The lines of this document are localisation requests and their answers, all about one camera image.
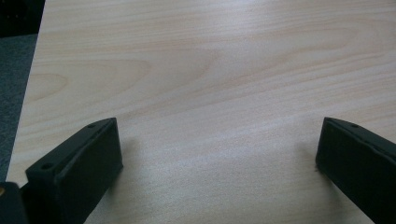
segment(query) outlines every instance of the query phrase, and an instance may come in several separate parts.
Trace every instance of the wooden table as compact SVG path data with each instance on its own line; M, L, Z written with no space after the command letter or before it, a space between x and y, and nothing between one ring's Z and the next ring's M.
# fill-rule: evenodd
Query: wooden table
M315 168L321 122L396 140L396 2L48 0L8 181L118 119L87 223L371 223Z

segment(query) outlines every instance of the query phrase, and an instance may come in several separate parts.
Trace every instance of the black plastic object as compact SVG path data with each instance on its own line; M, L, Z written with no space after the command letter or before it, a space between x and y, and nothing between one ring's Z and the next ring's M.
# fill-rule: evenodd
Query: black plastic object
M0 183L0 223L28 224L17 184Z
M83 223L121 169L116 119L86 126L26 170L29 182L20 194L29 223ZM4 197L9 193L0 196L0 210L18 203L15 195ZM16 223L3 218L1 224Z
M0 37L37 34L45 0L1 0Z
M359 125L325 118L318 169L375 223L396 223L396 145Z

